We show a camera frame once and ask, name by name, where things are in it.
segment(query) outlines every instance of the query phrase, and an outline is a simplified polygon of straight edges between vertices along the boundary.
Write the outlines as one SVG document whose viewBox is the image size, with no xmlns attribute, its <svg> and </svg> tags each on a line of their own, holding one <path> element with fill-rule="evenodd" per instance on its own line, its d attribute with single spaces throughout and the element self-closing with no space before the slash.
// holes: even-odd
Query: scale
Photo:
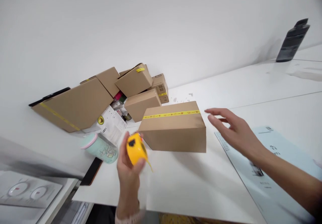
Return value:
<svg viewBox="0 0 322 224">
<path fill-rule="evenodd" d="M 322 180 L 322 169 L 313 159 L 286 140 L 272 127 L 257 127 L 252 131 L 261 143 L 275 155 Z M 231 147 L 215 132 L 220 144 L 268 224 L 311 223 L 314 221 L 300 204 L 279 187 L 264 171 Z"/>
<path fill-rule="evenodd" d="M 0 171 L 0 223 L 36 224 L 61 184 L 14 171 Z"/>
</svg>

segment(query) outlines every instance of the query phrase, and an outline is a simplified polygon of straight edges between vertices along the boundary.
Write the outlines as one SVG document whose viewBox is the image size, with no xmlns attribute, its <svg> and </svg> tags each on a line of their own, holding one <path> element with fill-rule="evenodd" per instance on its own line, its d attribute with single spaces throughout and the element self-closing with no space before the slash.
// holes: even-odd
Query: paper sheet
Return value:
<svg viewBox="0 0 322 224">
<path fill-rule="evenodd" d="M 258 127 L 252 131 L 272 153 L 322 180 L 322 169 L 272 127 Z M 265 172 L 232 148 L 219 132 L 215 135 L 268 224 L 312 222 L 313 217 Z"/>
</svg>

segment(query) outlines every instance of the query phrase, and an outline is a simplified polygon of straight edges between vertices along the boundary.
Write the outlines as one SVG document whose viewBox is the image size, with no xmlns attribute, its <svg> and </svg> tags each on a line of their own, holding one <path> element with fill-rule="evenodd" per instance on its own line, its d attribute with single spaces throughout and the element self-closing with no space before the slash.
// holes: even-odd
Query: black bottle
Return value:
<svg viewBox="0 0 322 224">
<path fill-rule="evenodd" d="M 287 62 L 293 59 L 301 42 L 304 39 L 310 25 L 307 24 L 308 18 L 298 21 L 294 28 L 289 30 L 278 53 L 276 62 Z"/>
</svg>

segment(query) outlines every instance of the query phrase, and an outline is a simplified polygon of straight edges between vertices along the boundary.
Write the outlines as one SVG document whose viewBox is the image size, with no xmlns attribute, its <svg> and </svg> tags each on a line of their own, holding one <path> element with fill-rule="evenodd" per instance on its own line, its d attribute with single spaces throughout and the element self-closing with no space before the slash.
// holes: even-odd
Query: brown cardboard box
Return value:
<svg viewBox="0 0 322 224">
<path fill-rule="evenodd" d="M 90 128 L 112 101 L 113 98 L 95 78 L 37 104 L 32 109 L 71 133 Z"/>
<path fill-rule="evenodd" d="M 126 74 L 127 72 L 129 72 L 130 70 L 131 70 L 131 69 L 120 72 L 120 77 L 122 77 L 123 75 L 125 75 L 125 74 Z"/>
<path fill-rule="evenodd" d="M 165 77 L 163 74 L 159 74 L 155 77 L 152 77 L 153 83 L 152 86 L 148 89 L 153 89 L 156 88 L 158 95 L 160 97 L 161 103 L 167 103 L 169 102 L 169 97 L 168 97 L 168 86 L 167 83 L 165 82 Z"/>
<path fill-rule="evenodd" d="M 139 132 L 152 150 L 206 152 L 206 126 L 195 101 L 148 108 Z"/>
<path fill-rule="evenodd" d="M 141 63 L 119 78 L 115 84 L 124 95 L 131 97 L 150 88 L 152 82 L 146 65 Z"/>
<path fill-rule="evenodd" d="M 129 97 L 125 102 L 125 109 L 135 122 L 142 121 L 147 108 L 161 106 L 156 89 L 151 89 Z"/>
<path fill-rule="evenodd" d="M 82 81 L 80 84 L 83 84 L 92 79 L 99 79 L 105 89 L 110 93 L 112 97 L 114 97 L 120 89 L 115 85 L 115 82 L 120 77 L 119 73 L 116 71 L 115 67 L 112 67 L 108 70 L 103 71 L 87 80 Z"/>
</svg>

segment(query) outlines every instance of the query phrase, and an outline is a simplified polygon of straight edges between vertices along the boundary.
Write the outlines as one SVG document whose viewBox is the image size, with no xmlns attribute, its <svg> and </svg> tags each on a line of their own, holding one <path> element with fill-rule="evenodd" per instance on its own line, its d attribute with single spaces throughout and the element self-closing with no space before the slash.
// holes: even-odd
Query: mint green mug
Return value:
<svg viewBox="0 0 322 224">
<path fill-rule="evenodd" d="M 118 157 L 117 147 L 110 142 L 104 141 L 97 133 L 86 136 L 82 145 L 81 149 L 85 149 L 108 164 L 113 163 Z"/>
</svg>

